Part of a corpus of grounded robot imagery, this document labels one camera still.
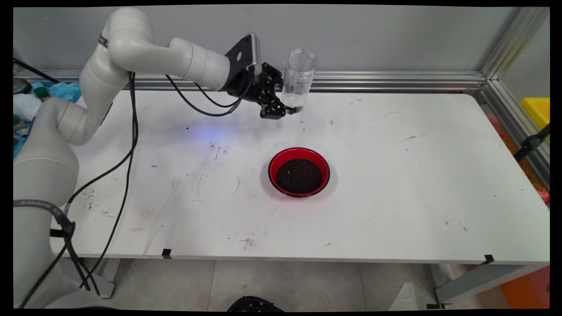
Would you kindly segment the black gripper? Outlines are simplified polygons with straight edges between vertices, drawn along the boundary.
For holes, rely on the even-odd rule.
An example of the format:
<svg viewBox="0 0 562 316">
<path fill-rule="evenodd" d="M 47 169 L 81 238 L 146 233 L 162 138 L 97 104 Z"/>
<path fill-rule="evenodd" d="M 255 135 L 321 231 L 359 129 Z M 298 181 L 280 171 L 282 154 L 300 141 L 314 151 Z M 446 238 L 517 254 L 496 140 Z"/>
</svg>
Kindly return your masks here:
<svg viewBox="0 0 562 316">
<path fill-rule="evenodd" d="M 275 86 L 283 85 L 283 75 L 268 63 L 249 68 L 231 68 L 226 81 L 227 94 L 260 104 L 262 119 L 279 120 L 299 113 L 301 107 L 290 107 L 275 100 Z"/>
</svg>

